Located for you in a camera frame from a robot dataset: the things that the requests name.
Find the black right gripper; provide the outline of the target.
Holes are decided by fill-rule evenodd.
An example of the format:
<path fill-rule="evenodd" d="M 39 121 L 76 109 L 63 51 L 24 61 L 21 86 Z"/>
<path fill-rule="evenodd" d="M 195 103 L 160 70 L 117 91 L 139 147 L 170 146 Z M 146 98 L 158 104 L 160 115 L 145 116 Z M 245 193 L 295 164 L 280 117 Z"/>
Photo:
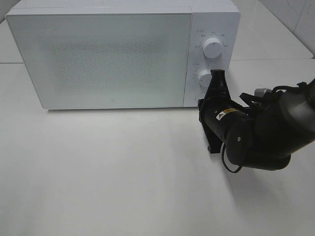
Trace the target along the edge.
<path fill-rule="evenodd" d="M 249 144 L 249 108 L 231 99 L 225 71 L 213 69 L 206 98 L 200 104 L 199 119 L 211 154 L 220 153 L 221 145 Z"/>

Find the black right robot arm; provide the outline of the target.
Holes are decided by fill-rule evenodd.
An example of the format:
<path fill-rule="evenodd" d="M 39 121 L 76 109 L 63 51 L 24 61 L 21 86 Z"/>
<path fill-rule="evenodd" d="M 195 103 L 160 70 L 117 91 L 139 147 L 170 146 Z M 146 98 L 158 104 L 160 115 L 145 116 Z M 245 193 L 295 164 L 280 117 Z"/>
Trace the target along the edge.
<path fill-rule="evenodd" d="M 315 84 L 277 86 L 231 99 L 223 70 L 211 70 L 205 97 L 198 101 L 199 121 L 210 153 L 231 163 L 261 170 L 281 170 L 291 155 L 315 140 Z"/>

